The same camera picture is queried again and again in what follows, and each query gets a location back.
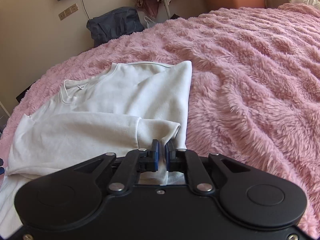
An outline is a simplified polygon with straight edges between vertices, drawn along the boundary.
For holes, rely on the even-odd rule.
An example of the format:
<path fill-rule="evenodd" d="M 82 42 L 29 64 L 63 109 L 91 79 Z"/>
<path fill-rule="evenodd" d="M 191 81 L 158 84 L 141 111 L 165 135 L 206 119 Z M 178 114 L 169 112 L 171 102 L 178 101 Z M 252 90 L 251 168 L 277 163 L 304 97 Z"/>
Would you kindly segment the white sweatshirt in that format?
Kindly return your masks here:
<path fill-rule="evenodd" d="M 113 152 L 123 157 L 153 140 L 185 148 L 192 64 L 113 63 L 60 91 L 16 128 L 1 185 L 1 236 L 21 221 L 14 208 L 32 179 Z"/>

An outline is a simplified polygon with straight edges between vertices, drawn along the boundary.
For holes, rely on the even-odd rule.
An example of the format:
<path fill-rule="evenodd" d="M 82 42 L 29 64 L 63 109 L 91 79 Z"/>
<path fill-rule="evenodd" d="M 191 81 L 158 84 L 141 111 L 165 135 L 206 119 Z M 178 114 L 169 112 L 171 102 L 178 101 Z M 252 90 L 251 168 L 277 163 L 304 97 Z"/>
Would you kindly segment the pink fluffy bed blanket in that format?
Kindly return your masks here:
<path fill-rule="evenodd" d="M 288 179 L 308 197 L 300 228 L 319 236 L 319 10 L 219 9 L 159 23 L 50 68 L 17 105 L 1 137 L 7 159 L 18 123 L 59 91 L 112 63 L 189 60 L 187 147 L 219 152 Z"/>

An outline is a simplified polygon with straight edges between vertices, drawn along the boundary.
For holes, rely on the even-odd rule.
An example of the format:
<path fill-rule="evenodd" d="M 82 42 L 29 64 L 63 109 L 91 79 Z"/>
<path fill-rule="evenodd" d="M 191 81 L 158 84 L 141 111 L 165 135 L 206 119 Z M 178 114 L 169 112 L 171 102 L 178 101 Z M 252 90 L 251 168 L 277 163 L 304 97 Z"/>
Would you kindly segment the white plastic bag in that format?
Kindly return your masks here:
<path fill-rule="evenodd" d="M 149 29 L 149 28 L 152 28 L 154 27 L 155 25 L 157 25 L 157 22 L 154 22 L 151 18 L 149 18 L 148 16 L 144 16 L 144 21 L 146 23 L 146 27 Z"/>

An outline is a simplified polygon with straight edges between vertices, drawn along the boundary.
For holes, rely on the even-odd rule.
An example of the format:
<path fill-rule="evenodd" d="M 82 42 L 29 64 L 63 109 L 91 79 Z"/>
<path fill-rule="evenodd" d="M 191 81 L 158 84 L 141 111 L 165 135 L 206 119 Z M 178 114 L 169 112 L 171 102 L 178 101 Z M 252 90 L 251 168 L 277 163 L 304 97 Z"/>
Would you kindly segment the dark blue bag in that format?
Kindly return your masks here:
<path fill-rule="evenodd" d="M 123 35 L 144 30 L 138 12 L 133 7 L 120 7 L 87 21 L 94 47 L 107 43 Z"/>

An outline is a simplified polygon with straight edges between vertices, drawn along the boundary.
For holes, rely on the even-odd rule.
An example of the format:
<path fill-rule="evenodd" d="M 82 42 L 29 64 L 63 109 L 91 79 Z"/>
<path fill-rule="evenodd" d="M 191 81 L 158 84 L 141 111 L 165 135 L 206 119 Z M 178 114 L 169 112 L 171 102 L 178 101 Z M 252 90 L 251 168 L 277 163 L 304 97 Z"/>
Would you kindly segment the wall socket strip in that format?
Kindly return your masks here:
<path fill-rule="evenodd" d="M 59 19 L 63 20 L 66 17 L 68 17 L 69 15 L 71 15 L 72 13 L 78 11 L 78 5 L 77 4 L 73 4 L 70 7 L 68 7 L 67 9 L 65 9 L 63 12 L 59 13 Z"/>

